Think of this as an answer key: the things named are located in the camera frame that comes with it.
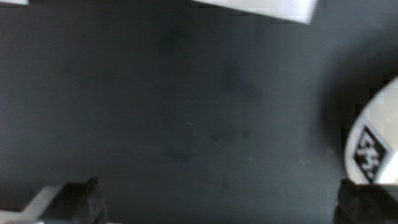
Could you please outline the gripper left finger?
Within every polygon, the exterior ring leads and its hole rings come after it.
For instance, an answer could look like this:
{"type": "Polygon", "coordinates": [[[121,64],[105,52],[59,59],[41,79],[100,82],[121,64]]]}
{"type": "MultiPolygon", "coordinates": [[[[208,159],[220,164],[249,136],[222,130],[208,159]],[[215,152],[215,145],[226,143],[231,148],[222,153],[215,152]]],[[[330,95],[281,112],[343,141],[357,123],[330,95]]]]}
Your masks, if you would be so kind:
{"type": "Polygon", "coordinates": [[[20,211],[0,209],[0,224],[107,224],[100,179],[48,185],[20,211]]]}

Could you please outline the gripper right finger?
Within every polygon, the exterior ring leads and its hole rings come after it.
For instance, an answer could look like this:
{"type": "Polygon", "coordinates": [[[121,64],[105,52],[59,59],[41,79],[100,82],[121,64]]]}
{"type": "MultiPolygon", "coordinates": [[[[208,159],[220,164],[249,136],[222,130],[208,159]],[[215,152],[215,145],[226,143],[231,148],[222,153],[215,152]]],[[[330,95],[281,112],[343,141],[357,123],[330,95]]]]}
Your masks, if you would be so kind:
{"type": "Polygon", "coordinates": [[[341,180],[332,224],[398,224],[398,185],[341,180]]]}

